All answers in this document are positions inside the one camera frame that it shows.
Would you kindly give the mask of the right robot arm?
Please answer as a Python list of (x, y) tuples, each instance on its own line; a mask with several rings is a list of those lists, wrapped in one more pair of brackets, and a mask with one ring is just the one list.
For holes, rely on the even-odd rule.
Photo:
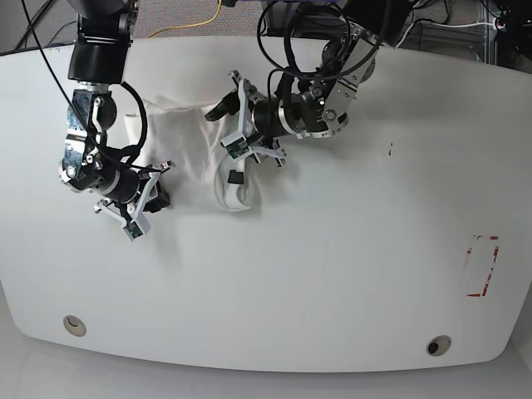
[[(135, 165), (147, 140), (148, 120), (140, 96), (124, 81), (124, 71), (138, 3), (73, 1), (71, 6), (77, 13), (77, 30), (68, 77), (79, 87), (67, 110), (60, 178), (75, 192), (98, 192), (131, 226), (131, 210), (156, 213), (170, 206), (170, 197), (157, 178), (169, 166)], [(123, 148), (113, 148), (107, 141), (107, 131), (117, 117), (113, 85), (124, 88), (140, 112), (140, 138)]]

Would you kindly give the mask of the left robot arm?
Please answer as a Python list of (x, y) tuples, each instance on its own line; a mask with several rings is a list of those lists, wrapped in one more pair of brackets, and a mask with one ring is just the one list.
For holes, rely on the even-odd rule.
[[(221, 140), (229, 157), (236, 163), (273, 158), (282, 167), (286, 153), (279, 138), (322, 139), (342, 131), (358, 87), (374, 71), (379, 48), (397, 44), (415, 6), (414, 1), (349, 1), (344, 7), (306, 2), (301, 6), (284, 25), (286, 66), (266, 58), (281, 74), (277, 89), (262, 94), (232, 71), (235, 89), (204, 116), (209, 122), (227, 115), (238, 117), (236, 130)], [(324, 46), (319, 66), (304, 71), (296, 61), (293, 35), (310, 17), (325, 15), (339, 19), (344, 31)]]

